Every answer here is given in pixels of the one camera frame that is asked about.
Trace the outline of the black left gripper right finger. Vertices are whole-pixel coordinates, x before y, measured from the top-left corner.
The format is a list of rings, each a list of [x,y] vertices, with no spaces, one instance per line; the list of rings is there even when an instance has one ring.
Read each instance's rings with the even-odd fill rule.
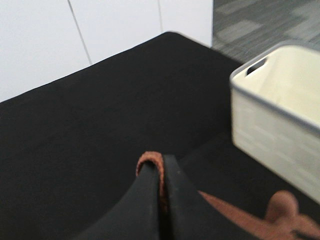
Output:
[[[254,240],[255,237],[213,208],[179,167],[164,155],[168,211],[175,240]]]

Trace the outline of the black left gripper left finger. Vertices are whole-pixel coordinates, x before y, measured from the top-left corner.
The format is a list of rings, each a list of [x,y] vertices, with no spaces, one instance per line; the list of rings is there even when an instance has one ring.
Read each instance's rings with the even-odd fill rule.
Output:
[[[159,240],[159,175],[145,163],[120,201],[76,240]]]

